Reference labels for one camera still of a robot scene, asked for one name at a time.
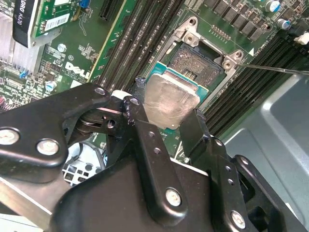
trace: heatsink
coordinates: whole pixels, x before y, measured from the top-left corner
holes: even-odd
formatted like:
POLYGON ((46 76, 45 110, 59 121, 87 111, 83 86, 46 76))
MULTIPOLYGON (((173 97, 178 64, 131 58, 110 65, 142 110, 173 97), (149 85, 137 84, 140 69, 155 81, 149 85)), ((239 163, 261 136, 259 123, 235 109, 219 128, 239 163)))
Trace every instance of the heatsink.
POLYGON ((26 48, 13 39, 12 32, 12 18, 0 12, 0 62, 20 73, 37 73, 43 46, 26 48))

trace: black plastic bracket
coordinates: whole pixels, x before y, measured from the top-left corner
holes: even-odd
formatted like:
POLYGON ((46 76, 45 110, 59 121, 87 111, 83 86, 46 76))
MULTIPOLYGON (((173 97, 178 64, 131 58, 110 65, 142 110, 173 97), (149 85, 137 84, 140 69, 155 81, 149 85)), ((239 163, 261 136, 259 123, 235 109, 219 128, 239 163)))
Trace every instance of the black plastic bracket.
POLYGON ((100 86, 85 84, 1 114, 0 130, 14 130, 19 139, 0 145, 0 174, 34 183, 56 179, 78 118, 109 100, 109 93, 100 86), (46 139, 58 145, 54 155, 37 150, 37 144, 46 139))

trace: pcie slot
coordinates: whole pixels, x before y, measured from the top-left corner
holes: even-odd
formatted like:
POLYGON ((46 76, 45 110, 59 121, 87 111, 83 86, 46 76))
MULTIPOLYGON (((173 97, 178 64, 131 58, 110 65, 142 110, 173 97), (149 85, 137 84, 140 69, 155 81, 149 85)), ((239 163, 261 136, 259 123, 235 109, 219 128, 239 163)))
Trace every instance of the pcie slot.
POLYGON ((115 11, 117 2, 118 0, 105 0, 101 8, 99 17, 105 21, 109 21, 115 11))
POLYGON ((123 67, 121 71, 118 73, 118 76, 120 77, 124 77, 123 72, 126 72, 126 75, 125 75, 125 78, 119 79, 119 81, 115 84, 116 89, 122 89, 123 85, 127 83, 128 80, 130 79, 130 76, 128 75, 129 74, 128 70, 129 71, 132 70, 135 62, 138 61, 137 57, 142 52, 142 49, 144 48, 145 44, 147 44, 145 41, 149 40, 149 35, 153 34, 153 31, 156 31, 159 25, 161 25, 161 24, 158 24, 158 22, 160 20, 163 20, 162 12, 164 12, 164 9, 168 9, 170 2, 171 1, 160 3, 159 7, 155 10, 153 15, 150 15, 148 17, 150 21, 147 22, 148 26, 146 27, 146 30, 144 30, 143 39, 139 40, 139 43, 137 44, 137 46, 131 48, 130 50, 132 51, 131 54, 127 55, 126 59, 123 62, 123 67))
POLYGON ((175 14, 179 11, 183 3, 184 3, 184 0, 171 0, 171 8, 168 12, 164 12, 165 19, 162 20, 163 22, 162 25, 159 27, 157 33, 155 34, 153 38, 151 38, 150 36, 148 37, 147 43, 146 43, 147 46, 144 47, 144 49, 141 52, 142 54, 136 60, 137 66, 129 72, 130 78, 128 78, 128 81, 124 85, 121 86, 121 89, 128 90, 128 88, 130 88, 130 86, 132 86, 132 84, 134 83, 135 77, 137 77, 138 75, 142 73, 144 67, 149 62, 149 59, 151 58, 153 51, 160 44, 161 38, 164 36, 164 34, 167 33, 169 22, 175 16, 175 14))
POLYGON ((121 36, 121 39, 112 53, 110 61, 98 81, 101 86, 108 88, 113 82, 117 68, 120 65, 120 61, 124 57, 125 51, 127 51, 127 48, 132 42, 130 40, 134 38, 134 35, 138 31, 138 28, 142 23, 139 18, 147 14, 150 6, 151 1, 145 2, 144 0, 139 0, 139 2, 137 3, 129 19, 129 22, 127 23, 126 28, 121 36))

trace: capacitor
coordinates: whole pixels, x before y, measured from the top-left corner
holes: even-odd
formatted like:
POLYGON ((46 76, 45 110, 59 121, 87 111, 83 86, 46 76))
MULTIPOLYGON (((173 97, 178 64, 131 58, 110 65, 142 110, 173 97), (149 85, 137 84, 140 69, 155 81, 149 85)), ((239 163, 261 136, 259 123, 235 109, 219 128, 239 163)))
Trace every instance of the capacitor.
POLYGON ((280 8, 280 2, 279 1, 268 1, 265 4, 265 10, 268 12, 277 12, 280 8))
POLYGON ((281 18, 281 19, 278 19, 277 26, 282 30, 288 30, 291 27, 291 22, 281 18))
POLYGON ((54 91, 54 90, 56 89, 56 87, 57 87, 56 81, 47 81, 47 82, 45 83, 45 89, 46 89, 46 91, 48 91, 48 92, 54 91))
POLYGON ((58 44, 58 47, 57 47, 58 51, 59 52, 66 52, 67 51, 67 46, 65 44, 58 44))

